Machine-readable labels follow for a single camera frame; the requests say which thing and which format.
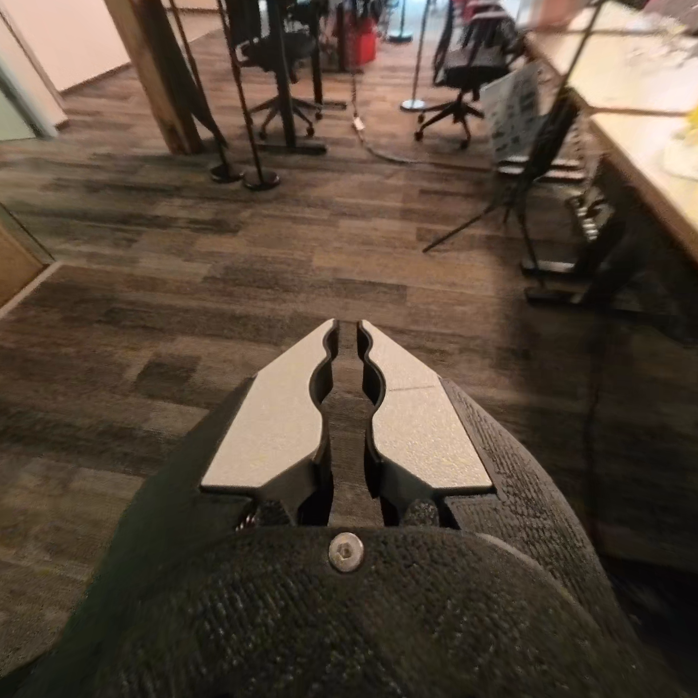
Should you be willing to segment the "wooden cabinet corner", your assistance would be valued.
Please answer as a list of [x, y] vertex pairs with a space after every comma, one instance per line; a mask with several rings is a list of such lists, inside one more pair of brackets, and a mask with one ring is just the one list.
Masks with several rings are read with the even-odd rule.
[[56, 267], [43, 243], [1, 204], [1, 314], [19, 304]]

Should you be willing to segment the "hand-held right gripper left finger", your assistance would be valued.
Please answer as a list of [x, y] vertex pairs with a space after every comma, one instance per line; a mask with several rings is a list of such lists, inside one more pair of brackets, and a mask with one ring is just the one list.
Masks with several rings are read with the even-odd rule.
[[309, 499], [332, 483], [322, 403], [332, 392], [338, 321], [328, 319], [254, 376], [201, 489], [254, 499]]

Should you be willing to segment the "white patterned panel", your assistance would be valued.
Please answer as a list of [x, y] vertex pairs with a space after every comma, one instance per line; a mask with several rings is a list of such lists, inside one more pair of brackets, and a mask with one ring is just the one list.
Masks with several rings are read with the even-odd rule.
[[494, 162], [528, 153], [543, 120], [539, 110], [538, 62], [485, 85], [480, 97]]

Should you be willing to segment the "red bin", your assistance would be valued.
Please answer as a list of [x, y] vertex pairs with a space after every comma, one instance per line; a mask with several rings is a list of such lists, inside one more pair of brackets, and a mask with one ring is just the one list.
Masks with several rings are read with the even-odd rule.
[[373, 17], [350, 19], [348, 25], [347, 56], [350, 66], [356, 70], [365, 68], [376, 60], [378, 52], [377, 24]]

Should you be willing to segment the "long light work table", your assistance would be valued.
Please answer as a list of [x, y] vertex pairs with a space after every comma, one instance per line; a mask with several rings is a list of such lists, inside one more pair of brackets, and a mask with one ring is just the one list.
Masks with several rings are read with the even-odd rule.
[[562, 276], [589, 284], [582, 292], [526, 289], [533, 306], [602, 310], [641, 270], [651, 264], [679, 271], [697, 283], [697, 182], [664, 167], [666, 146], [697, 96], [697, 59], [683, 67], [668, 57], [630, 58], [632, 48], [659, 48], [658, 34], [528, 31], [532, 55], [559, 77], [568, 71], [564, 92], [589, 118], [601, 147], [592, 180], [611, 207], [611, 216]]

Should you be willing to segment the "black office chair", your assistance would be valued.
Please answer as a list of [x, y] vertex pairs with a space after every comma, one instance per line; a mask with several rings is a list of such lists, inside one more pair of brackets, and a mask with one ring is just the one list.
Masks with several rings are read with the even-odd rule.
[[464, 32], [452, 47], [456, 3], [450, 1], [447, 18], [433, 58], [433, 86], [457, 92], [440, 105], [423, 108], [417, 117], [414, 140], [422, 141], [424, 131], [451, 117], [464, 128], [461, 148], [470, 144], [468, 119], [484, 120], [481, 105], [485, 87], [511, 72], [524, 52], [523, 39], [514, 18], [497, 1], [467, 1]]
[[264, 29], [260, 1], [222, 2], [231, 55], [241, 59], [243, 68], [273, 75], [276, 84], [274, 97], [246, 108], [250, 116], [266, 114], [257, 128], [260, 144], [291, 152], [324, 152], [318, 143], [300, 144], [295, 128], [295, 119], [301, 119], [306, 125], [306, 136], [314, 138], [314, 122], [308, 114], [322, 112], [320, 104], [296, 99], [291, 92], [291, 84], [297, 82], [297, 65], [318, 58], [319, 50], [316, 32], [310, 29], [311, 22], [317, 19], [312, 5], [301, 5], [300, 12], [307, 14], [307, 19], [301, 21], [303, 29], [286, 29], [285, 20], [289, 13], [294, 14], [297, 6], [297, 1], [266, 1], [268, 28]]

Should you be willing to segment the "black standing desk leg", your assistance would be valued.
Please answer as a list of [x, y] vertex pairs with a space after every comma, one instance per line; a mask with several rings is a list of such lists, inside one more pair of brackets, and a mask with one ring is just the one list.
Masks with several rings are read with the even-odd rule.
[[276, 81], [276, 106], [284, 131], [284, 141], [275, 142], [257, 137], [257, 144], [266, 152], [295, 153], [310, 156], [321, 156], [327, 153], [325, 143], [310, 136], [309, 140], [298, 143], [292, 111], [292, 94], [290, 77], [286, 63], [284, 46], [284, 28], [281, 22], [281, 12], [278, 1], [266, 1], [266, 14], [269, 21], [269, 40], [274, 76]]

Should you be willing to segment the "wooden support post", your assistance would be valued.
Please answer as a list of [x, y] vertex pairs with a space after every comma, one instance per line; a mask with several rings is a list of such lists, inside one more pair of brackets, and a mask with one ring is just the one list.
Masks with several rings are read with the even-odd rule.
[[180, 90], [175, 54], [179, 44], [161, 1], [105, 1], [128, 57], [137, 73], [152, 116], [168, 151], [197, 155], [204, 146], [186, 97]]

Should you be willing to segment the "chrome-base pole stand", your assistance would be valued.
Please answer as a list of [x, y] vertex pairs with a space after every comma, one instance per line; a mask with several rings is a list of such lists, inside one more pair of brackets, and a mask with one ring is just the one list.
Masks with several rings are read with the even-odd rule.
[[422, 66], [422, 55], [424, 48], [424, 39], [426, 34], [426, 26], [429, 20], [429, 15], [432, 11], [434, 1], [425, 1], [423, 6], [422, 18], [420, 23], [420, 34], [417, 42], [417, 53], [414, 62], [413, 80], [411, 87], [410, 98], [400, 104], [400, 110], [407, 113], [415, 113], [421, 111], [426, 103], [417, 98], [417, 88], [420, 81], [420, 72]]

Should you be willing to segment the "black round-base pole stand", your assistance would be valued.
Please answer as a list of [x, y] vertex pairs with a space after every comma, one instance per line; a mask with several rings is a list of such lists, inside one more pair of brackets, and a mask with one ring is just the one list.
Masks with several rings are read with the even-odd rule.
[[243, 173], [242, 182], [245, 187], [253, 192], [272, 190], [281, 183], [279, 176], [272, 170], [262, 168], [259, 153], [257, 151], [256, 139], [253, 133], [253, 122], [246, 103], [244, 88], [241, 81], [241, 66], [237, 57], [237, 50], [232, 40], [230, 18], [224, 1], [216, 1], [217, 9], [222, 23], [222, 31], [228, 49], [232, 76], [237, 87], [240, 101], [240, 108], [244, 118], [246, 134], [248, 137], [254, 169]]
[[199, 103], [201, 104], [201, 113], [205, 116], [205, 119], [201, 123], [208, 128], [214, 137], [214, 143], [216, 145], [216, 151], [218, 153], [220, 163], [211, 168], [210, 174], [214, 182], [218, 184], [234, 184], [242, 179], [242, 173], [236, 171], [232, 168], [228, 157], [226, 155], [226, 150], [228, 145], [223, 137], [217, 123], [214, 120], [211, 109], [209, 107], [208, 100], [206, 98], [205, 90], [202, 85], [200, 74], [198, 71], [196, 60], [193, 56], [193, 52], [190, 48], [186, 31], [184, 25], [181, 21], [179, 8], [175, 1], [169, 1], [170, 10], [172, 12], [175, 24], [177, 25], [177, 30], [179, 31], [179, 36], [182, 41], [182, 45], [186, 54], [186, 60], [188, 63], [188, 68], [193, 76], [193, 81], [196, 84], [197, 95]]

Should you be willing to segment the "black tripod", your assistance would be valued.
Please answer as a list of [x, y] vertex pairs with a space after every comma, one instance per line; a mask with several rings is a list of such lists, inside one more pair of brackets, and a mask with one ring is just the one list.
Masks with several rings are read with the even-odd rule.
[[549, 276], [549, 273], [543, 271], [540, 266], [539, 258], [528, 230], [527, 202], [531, 188], [535, 182], [539, 181], [549, 171], [571, 125], [579, 113], [570, 95], [568, 83], [604, 5], [605, 1], [589, 2], [589, 6], [592, 8], [589, 23], [583, 31], [581, 42], [573, 55], [570, 67], [562, 78], [551, 109], [537, 129], [528, 153], [528, 160], [516, 181], [497, 193], [492, 202], [475, 217], [435, 239], [422, 249], [424, 254], [432, 251], [464, 232], [476, 222], [481, 221], [498, 208], [503, 208], [504, 223], [508, 222], [508, 217], [511, 213], [515, 215], [517, 226], [528, 253], [528, 261], [532, 266], [530, 273], [537, 282], [535, 286], [526, 288], [524, 291], [526, 301], [533, 306], [574, 306], [579, 303], [582, 297], [580, 293], [547, 287], [546, 278]]

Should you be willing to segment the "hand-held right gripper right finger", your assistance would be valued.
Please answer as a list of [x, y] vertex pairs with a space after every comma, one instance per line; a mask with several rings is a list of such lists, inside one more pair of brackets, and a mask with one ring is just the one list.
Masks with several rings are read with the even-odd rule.
[[368, 320], [357, 323], [371, 403], [364, 474], [373, 498], [493, 493], [493, 481], [441, 377]]

